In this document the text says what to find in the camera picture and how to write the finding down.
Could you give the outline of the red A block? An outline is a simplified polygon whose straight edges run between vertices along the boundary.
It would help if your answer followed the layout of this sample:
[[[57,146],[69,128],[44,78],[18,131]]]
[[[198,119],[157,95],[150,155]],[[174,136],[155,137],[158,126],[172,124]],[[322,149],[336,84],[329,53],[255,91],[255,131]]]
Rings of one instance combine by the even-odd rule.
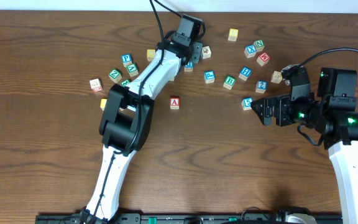
[[[171,97],[170,98],[170,109],[171,110],[179,110],[180,109],[180,98],[179,97]]]

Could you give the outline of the blue 2 block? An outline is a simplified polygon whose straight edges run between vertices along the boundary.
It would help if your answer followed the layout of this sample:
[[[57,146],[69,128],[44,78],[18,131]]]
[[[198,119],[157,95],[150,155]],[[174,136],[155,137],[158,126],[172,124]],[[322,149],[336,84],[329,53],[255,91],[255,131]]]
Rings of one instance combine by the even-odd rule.
[[[267,82],[259,80],[256,84],[255,92],[265,93],[266,89],[267,89]]]

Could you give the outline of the white picture block centre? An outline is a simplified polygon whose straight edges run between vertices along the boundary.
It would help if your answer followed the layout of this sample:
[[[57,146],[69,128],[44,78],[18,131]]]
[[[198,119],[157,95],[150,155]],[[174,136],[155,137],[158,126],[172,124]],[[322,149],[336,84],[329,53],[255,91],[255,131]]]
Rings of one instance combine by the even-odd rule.
[[[207,58],[210,58],[211,57],[211,49],[209,46],[205,46],[202,48],[202,51],[201,51],[201,58],[204,60],[204,59],[207,59]]]

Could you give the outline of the blue D block middle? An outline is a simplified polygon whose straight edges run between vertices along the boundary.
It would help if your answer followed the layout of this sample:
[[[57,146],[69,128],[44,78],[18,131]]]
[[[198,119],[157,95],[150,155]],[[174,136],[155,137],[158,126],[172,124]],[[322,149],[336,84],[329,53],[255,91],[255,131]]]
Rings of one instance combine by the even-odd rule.
[[[194,68],[194,63],[193,62],[188,62],[185,66],[184,66],[184,72],[192,72]]]

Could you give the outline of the yellow block upper left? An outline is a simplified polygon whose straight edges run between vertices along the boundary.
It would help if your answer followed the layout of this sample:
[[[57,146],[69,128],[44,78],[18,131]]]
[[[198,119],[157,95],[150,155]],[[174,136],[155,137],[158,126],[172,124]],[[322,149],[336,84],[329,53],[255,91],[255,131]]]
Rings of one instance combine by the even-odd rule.
[[[151,62],[155,58],[155,49],[147,49],[147,61]]]

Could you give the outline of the yellow block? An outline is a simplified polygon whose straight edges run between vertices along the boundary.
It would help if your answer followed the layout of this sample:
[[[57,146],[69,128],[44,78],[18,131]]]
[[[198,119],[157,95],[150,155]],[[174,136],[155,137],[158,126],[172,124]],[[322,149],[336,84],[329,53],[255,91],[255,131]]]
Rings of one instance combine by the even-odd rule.
[[[151,62],[155,58],[155,49],[147,49],[147,61]]]
[[[237,29],[229,29],[228,41],[235,42],[237,40],[239,31]]]
[[[101,99],[101,103],[100,103],[100,108],[104,111],[105,107],[106,107],[106,103],[107,103],[107,99],[103,98]]]

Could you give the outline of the blue P block centre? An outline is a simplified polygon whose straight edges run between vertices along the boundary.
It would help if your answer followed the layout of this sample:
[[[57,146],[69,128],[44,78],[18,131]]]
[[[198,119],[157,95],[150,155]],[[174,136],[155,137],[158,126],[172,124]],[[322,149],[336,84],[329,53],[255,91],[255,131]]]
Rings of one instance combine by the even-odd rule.
[[[213,70],[206,71],[206,72],[204,73],[204,80],[205,80],[205,83],[206,83],[206,84],[214,83],[215,78],[216,78],[216,76],[215,76],[215,73],[214,73]]]

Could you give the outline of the blue P block left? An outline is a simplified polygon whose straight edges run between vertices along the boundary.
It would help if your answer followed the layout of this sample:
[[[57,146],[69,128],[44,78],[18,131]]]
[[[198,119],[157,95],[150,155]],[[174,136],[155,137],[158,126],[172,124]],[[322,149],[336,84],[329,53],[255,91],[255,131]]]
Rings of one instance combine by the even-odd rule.
[[[124,67],[127,67],[128,65],[133,64],[132,56],[131,54],[124,54],[121,55],[121,60]]]

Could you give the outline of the white block far right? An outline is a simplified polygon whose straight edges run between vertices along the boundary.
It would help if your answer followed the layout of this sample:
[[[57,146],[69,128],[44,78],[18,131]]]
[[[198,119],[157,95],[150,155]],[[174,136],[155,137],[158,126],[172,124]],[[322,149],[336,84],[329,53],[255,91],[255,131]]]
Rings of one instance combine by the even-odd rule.
[[[271,77],[271,82],[279,84],[283,80],[282,73],[274,71]]]

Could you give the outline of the blue X block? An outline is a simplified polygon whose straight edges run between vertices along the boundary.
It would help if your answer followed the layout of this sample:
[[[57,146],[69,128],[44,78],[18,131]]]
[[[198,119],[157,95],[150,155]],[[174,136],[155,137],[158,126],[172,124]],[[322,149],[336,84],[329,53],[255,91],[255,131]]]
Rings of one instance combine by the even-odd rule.
[[[245,50],[244,50],[244,54],[247,58],[252,58],[256,55],[257,53],[257,49],[255,47],[255,45],[248,45],[246,46]]]

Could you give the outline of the blue H block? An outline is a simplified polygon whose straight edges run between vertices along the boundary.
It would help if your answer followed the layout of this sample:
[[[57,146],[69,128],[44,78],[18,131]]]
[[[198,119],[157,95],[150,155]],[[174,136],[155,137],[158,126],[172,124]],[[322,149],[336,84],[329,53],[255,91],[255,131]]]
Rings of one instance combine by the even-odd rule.
[[[239,73],[239,78],[241,80],[247,81],[247,79],[250,77],[251,73],[252,73],[252,70],[250,68],[243,67]]]

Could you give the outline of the green N block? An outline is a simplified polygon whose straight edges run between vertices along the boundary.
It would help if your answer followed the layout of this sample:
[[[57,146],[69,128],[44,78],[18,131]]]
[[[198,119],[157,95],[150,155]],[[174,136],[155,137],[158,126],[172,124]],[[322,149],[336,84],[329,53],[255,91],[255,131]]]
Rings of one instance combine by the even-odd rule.
[[[265,47],[265,43],[263,40],[255,40],[254,46],[255,46],[257,52],[261,52],[261,51],[263,51],[263,49]]]

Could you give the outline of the green R block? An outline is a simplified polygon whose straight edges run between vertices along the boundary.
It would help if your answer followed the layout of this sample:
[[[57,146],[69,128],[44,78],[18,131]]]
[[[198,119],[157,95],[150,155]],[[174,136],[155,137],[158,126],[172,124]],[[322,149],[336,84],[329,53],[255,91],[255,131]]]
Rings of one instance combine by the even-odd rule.
[[[124,81],[121,82],[121,86],[125,87],[125,86],[127,86],[130,82],[131,82],[130,79],[125,79]]]

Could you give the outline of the green Z block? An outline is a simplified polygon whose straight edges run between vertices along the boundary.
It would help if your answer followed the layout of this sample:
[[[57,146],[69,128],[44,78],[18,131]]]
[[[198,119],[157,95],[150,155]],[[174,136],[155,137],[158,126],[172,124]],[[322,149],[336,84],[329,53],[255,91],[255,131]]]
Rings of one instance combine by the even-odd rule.
[[[114,83],[119,83],[119,81],[122,79],[122,74],[118,69],[113,69],[110,73],[109,73],[109,78],[114,82]]]

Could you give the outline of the white red picture block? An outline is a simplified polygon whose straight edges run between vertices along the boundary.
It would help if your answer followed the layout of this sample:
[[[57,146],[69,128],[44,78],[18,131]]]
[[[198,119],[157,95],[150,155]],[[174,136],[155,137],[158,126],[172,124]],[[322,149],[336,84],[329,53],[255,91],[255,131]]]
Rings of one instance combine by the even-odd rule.
[[[100,79],[96,78],[89,81],[90,87],[94,92],[99,92],[103,90]]]

